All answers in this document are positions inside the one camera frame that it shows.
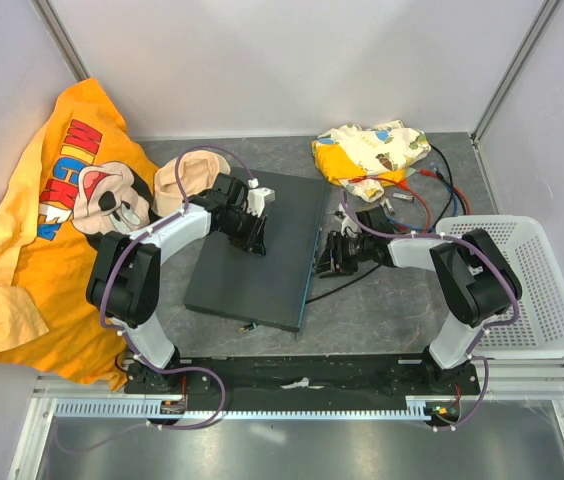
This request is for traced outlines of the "patterned white yellow cloth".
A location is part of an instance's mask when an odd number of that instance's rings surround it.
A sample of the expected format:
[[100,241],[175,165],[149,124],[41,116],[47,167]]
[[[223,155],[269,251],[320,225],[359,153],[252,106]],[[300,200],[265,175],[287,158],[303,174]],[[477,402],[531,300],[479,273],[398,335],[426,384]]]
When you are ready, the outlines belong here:
[[386,186],[403,182],[432,147],[423,131],[395,120],[369,128],[354,123],[331,128],[311,142],[311,150],[329,183],[372,203]]

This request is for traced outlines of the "orange Mickey t-shirt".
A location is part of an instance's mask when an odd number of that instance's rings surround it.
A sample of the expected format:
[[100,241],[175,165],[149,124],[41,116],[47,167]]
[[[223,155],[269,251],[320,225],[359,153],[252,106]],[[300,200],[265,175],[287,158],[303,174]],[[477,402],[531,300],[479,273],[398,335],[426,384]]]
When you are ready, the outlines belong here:
[[156,170],[97,80],[59,95],[0,203],[0,363],[125,383],[125,342],[86,289],[103,236],[153,221]]

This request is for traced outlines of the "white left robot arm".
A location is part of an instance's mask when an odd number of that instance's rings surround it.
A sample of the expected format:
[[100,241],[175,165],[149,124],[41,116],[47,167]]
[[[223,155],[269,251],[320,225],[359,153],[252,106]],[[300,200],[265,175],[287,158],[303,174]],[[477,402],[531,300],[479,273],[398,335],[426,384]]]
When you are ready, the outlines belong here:
[[134,359],[149,367],[147,382],[158,392],[173,392],[182,378],[179,354],[156,313],[163,262],[216,232],[234,247],[264,256],[265,208],[274,200],[275,192],[255,178],[243,182],[221,174],[174,213],[132,234],[111,232],[100,241],[87,301],[98,308],[101,326],[123,337]]

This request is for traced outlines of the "beige bucket hat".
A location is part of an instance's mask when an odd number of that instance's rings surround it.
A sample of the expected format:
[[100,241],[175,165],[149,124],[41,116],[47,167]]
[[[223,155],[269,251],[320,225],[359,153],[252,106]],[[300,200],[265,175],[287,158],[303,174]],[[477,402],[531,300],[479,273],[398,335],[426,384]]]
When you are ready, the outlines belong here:
[[218,175],[220,173],[230,174],[231,168],[222,155],[209,150],[186,153],[179,167],[176,167],[176,159],[169,161],[154,175],[153,211],[159,217],[172,214],[184,201],[184,195],[176,180],[176,173],[179,173],[180,183],[185,193],[191,196],[211,188]]

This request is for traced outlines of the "small silver metal piece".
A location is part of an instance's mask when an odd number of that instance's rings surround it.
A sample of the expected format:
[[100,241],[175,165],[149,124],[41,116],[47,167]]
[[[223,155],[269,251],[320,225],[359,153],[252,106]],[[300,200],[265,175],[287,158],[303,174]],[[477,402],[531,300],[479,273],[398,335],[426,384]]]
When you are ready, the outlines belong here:
[[396,211],[395,211],[393,205],[391,204],[391,202],[387,198],[383,199],[382,205],[385,208],[385,210],[386,210],[386,212],[389,216],[396,214]]

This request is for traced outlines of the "white perforated plastic basket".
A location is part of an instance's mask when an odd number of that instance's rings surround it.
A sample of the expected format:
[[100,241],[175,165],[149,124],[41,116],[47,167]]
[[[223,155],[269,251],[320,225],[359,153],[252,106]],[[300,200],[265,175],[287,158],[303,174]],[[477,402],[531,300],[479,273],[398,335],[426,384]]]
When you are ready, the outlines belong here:
[[514,215],[470,215],[441,220],[436,231],[456,237],[483,229],[522,285],[518,320],[492,327],[474,353],[502,360],[564,358],[564,279],[544,229]]

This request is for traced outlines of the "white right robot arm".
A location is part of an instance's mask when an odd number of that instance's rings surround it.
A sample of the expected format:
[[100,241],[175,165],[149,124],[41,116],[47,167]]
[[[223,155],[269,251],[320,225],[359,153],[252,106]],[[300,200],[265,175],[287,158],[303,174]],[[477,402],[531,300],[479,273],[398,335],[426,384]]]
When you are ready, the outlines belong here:
[[400,234],[381,207],[353,212],[341,205],[336,216],[341,228],[328,233],[314,264],[316,274],[349,276],[363,262],[436,274],[449,314],[422,353],[419,377],[427,391],[443,393],[455,383],[456,372],[470,362],[488,328],[518,320],[521,283],[485,230],[460,237]]

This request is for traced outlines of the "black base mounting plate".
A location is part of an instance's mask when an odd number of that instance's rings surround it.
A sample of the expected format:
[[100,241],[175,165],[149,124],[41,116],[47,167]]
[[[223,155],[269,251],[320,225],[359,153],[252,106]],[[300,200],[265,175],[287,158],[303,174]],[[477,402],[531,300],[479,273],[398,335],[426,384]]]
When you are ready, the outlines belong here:
[[465,363],[436,373],[418,354],[238,356],[183,358],[177,368],[193,372],[161,374],[136,362],[127,369],[129,394],[205,394],[217,392],[216,373],[229,393],[240,389],[366,391],[389,396],[476,395],[476,368]]

